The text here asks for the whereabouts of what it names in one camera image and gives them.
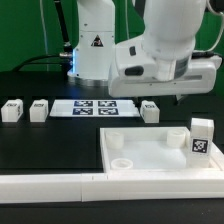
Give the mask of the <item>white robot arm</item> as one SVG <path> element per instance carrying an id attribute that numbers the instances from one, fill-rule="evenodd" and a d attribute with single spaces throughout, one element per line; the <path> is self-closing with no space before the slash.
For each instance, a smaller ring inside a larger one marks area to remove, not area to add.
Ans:
<path id="1" fill-rule="evenodd" d="M 79 42 L 68 79 L 106 85 L 109 95 L 145 97 L 208 93 L 222 58 L 197 50 L 195 35 L 210 0 L 146 0 L 144 32 L 116 43 L 112 0 L 77 0 Z"/>

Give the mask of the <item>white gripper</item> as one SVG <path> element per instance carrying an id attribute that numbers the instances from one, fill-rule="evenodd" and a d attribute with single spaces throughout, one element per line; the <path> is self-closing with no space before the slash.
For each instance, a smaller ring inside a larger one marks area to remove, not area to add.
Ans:
<path id="1" fill-rule="evenodd" d="M 108 91 L 114 98 L 146 97 L 176 95 L 175 103 L 181 104 L 187 94 L 208 93 L 214 88 L 216 73 L 221 66 L 220 56 L 199 58 L 190 61 L 187 71 L 171 80 L 159 77 L 157 74 L 146 82 L 121 79 L 114 69 L 114 61 L 110 68 Z"/>

